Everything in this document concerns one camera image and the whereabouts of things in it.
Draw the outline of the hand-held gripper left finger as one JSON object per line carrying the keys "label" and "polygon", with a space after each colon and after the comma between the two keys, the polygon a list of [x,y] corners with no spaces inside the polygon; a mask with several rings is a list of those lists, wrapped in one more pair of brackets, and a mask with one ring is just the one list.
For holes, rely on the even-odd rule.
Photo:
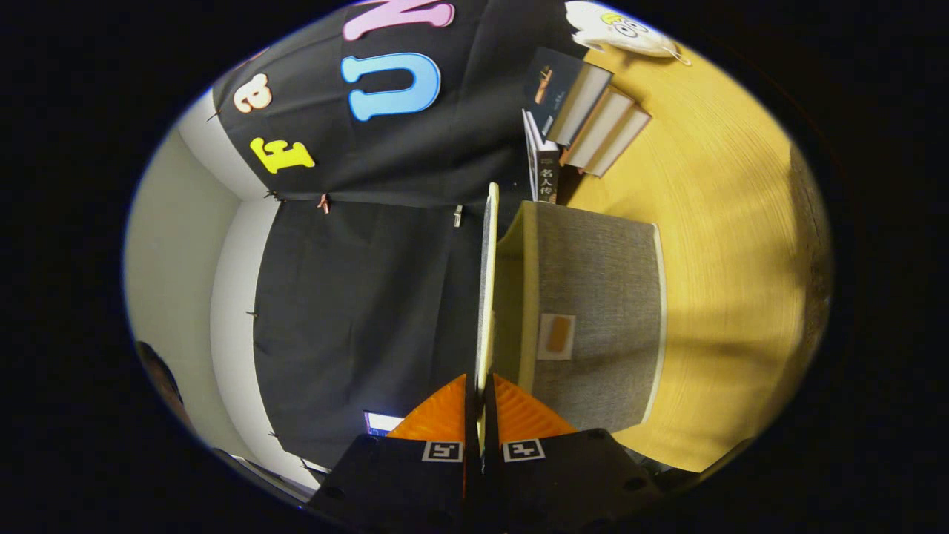
{"label": "hand-held gripper left finger", "polygon": [[467,375],[347,447],[308,506],[347,533],[461,533],[472,471]]}

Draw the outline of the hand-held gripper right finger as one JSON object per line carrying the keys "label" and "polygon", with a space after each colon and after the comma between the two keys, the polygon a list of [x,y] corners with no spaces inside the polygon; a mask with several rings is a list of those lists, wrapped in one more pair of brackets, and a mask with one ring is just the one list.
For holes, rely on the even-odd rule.
{"label": "hand-held gripper right finger", "polygon": [[489,375],[484,392],[482,518],[487,533],[614,533],[664,491],[604,429],[505,440],[508,403],[535,399]]}

